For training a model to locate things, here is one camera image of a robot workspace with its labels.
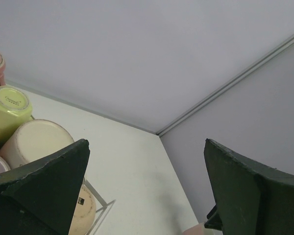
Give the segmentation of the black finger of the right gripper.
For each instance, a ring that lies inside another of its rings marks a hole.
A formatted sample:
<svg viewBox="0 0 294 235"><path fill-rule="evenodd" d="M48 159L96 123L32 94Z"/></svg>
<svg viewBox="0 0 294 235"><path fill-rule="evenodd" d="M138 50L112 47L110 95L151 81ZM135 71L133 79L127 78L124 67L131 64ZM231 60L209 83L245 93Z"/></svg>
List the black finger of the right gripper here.
<svg viewBox="0 0 294 235"><path fill-rule="evenodd" d="M214 205L211 211L207 214L207 221L204 223L204 227L206 229L213 229L217 231L222 230L222 221L218 213L217 205Z"/></svg>

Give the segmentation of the clear acrylic dish rack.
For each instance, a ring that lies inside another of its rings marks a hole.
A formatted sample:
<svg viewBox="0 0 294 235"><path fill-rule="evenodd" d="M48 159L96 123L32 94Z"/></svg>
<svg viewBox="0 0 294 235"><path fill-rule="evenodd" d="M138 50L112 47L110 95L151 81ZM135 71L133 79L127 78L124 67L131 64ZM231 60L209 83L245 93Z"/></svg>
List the clear acrylic dish rack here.
<svg viewBox="0 0 294 235"><path fill-rule="evenodd" d="M111 208L113 207L115 203L115 200L109 203L106 202L103 199L103 197L96 191L96 189L91 185L91 183L88 181L87 175L84 175L82 185L85 185L91 191L96 201L95 220L93 222L93 225L90 231L87 233L87 235L94 235L98 231L100 225L103 223L108 213L110 212Z"/></svg>

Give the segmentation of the green-inside patterned mug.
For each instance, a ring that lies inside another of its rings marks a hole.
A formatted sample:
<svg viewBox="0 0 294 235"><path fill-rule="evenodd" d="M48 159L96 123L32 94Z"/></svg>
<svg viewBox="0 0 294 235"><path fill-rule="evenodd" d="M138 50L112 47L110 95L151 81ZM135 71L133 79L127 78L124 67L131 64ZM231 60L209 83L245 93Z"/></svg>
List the green-inside patterned mug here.
<svg viewBox="0 0 294 235"><path fill-rule="evenodd" d="M11 169L53 154L74 143L61 125L44 119L22 124L0 149L0 156Z"/></svg>

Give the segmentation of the beige stoneware mug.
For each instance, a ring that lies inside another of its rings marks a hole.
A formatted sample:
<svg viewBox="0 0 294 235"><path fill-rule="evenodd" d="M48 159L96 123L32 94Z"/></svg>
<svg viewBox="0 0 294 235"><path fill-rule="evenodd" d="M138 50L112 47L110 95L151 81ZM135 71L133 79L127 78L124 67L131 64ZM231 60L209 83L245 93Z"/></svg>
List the beige stoneware mug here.
<svg viewBox="0 0 294 235"><path fill-rule="evenodd" d="M91 191L82 185L68 235L86 235L95 220L96 201Z"/></svg>

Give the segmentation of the pale yellow mug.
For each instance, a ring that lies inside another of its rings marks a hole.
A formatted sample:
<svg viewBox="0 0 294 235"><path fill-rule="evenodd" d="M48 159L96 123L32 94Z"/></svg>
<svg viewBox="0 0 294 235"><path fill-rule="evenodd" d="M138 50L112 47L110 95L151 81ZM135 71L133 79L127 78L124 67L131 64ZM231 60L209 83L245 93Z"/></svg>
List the pale yellow mug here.
<svg viewBox="0 0 294 235"><path fill-rule="evenodd" d="M23 123L32 120L32 104L27 95L10 86L0 86L0 146Z"/></svg>

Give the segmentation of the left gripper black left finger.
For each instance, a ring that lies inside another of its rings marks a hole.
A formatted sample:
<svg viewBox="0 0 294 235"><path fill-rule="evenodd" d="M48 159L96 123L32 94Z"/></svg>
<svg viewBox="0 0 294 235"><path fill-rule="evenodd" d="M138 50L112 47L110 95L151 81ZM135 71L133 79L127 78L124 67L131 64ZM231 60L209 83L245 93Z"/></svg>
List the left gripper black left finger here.
<svg viewBox="0 0 294 235"><path fill-rule="evenodd" d="M0 235L67 235L89 156L80 139L0 173Z"/></svg>

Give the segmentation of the light pink mug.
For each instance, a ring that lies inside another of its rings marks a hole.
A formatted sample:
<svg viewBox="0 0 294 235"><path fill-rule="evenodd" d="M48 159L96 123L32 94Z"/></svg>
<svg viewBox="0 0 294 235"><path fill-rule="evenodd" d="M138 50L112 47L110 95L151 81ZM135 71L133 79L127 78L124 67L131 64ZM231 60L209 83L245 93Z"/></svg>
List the light pink mug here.
<svg viewBox="0 0 294 235"><path fill-rule="evenodd" d="M203 223L200 223L185 230L182 235L215 235L215 233L214 230L207 229Z"/></svg>

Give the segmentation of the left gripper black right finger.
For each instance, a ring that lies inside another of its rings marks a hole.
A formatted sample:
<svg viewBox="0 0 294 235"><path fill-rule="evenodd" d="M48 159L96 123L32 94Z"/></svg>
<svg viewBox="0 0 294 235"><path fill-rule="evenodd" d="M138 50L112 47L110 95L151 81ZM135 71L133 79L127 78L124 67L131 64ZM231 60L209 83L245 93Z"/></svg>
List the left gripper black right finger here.
<svg viewBox="0 0 294 235"><path fill-rule="evenodd" d="M224 235L294 235L294 175L212 139L204 159Z"/></svg>

